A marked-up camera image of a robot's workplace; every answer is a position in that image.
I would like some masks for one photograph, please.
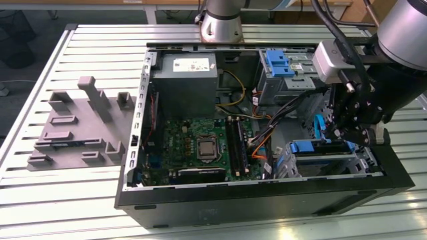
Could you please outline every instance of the sticker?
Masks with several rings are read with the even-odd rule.
[[[252,102],[254,102],[254,105],[258,106],[259,105],[259,98],[258,97],[252,97]]]
[[[174,72],[208,72],[208,58],[176,58],[174,60]]]
[[[303,69],[300,64],[291,64],[291,69]]]
[[[274,154],[280,155],[280,154],[282,154],[282,151],[283,151],[283,148],[279,147],[279,146],[276,146],[276,147],[275,147],[275,150],[274,150]]]
[[[272,174],[272,166],[270,166],[270,164],[267,162],[264,164],[264,169],[270,174]]]

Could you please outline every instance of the floor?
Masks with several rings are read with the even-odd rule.
[[[24,11],[38,38],[30,42],[36,55],[36,62],[24,69],[9,69],[0,61],[0,83],[9,89],[8,96],[0,97],[0,145],[20,113],[39,75],[44,69],[66,25],[78,24],[147,24],[146,13],[132,10],[106,11],[59,11],[59,19],[51,20],[48,12],[42,10]],[[196,11],[178,13],[158,11],[159,24],[192,24]],[[242,13],[243,24],[271,24],[266,11]]]

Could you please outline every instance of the red wire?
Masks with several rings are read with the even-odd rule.
[[[154,130],[155,130],[155,98],[154,98],[154,95],[151,95],[150,97],[151,97],[151,130],[144,142],[144,146],[147,145],[148,139],[152,136]]]

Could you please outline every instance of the black cable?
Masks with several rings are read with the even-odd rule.
[[[299,2],[300,2],[300,9],[299,9],[299,13],[298,13],[298,18],[296,18],[295,24],[299,23],[299,21],[300,21],[300,19],[302,19],[303,11],[304,11],[304,3],[303,3],[303,0],[299,0]]]
[[[371,89],[370,76],[366,70],[366,66],[363,65],[360,56],[356,52],[355,46],[350,44],[343,31],[339,29],[339,27],[335,25],[332,20],[328,18],[328,15],[323,12],[319,0],[311,0],[311,5],[327,29],[331,31],[331,33],[334,34],[334,36],[336,37],[338,41],[342,43],[347,51],[347,54],[352,61],[352,65],[355,66],[356,73],[360,77],[360,81],[362,81],[360,89],[362,91],[367,92]]]
[[[327,0],[323,0],[323,5],[324,5],[324,10],[326,10],[327,16],[334,21],[334,23],[336,23],[339,25],[355,26],[355,27],[375,27],[375,24],[370,23],[370,22],[354,22],[354,21],[338,20],[332,15]]]
[[[288,101],[278,110],[278,112],[271,117],[267,128],[254,137],[251,142],[256,142],[263,136],[267,136],[271,131],[275,130],[279,121],[290,114],[300,105],[304,98],[310,97],[314,94],[324,94],[330,88],[327,86],[319,87],[315,90],[307,90],[300,95],[298,95],[291,101]]]

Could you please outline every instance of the yellow wire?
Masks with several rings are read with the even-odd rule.
[[[260,150],[262,146],[264,145],[264,143],[267,142],[267,139],[271,137],[271,135],[274,134],[274,131],[271,131],[271,133],[266,136],[264,140],[260,142],[260,144],[258,145],[258,148],[255,149],[255,151],[252,152],[252,158],[259,158],[263,156],[256,155],[256,152]]]
[[[239,82],[239,84],[242,86],[242,92],[243,92],[242,97],[238,101],[231,102],[231,103],[216,104],[216,106],[228,107],[228,106],[234,106],[234,105],[239,104],[243,101],[243,99],[246,98],[246,86],[243,85],[242,80],[238,78],[238,76],[231,71],[228,71],[228,70],[223,70],[223,71],[226,73],[228,73],[236,79],[236,81]]]

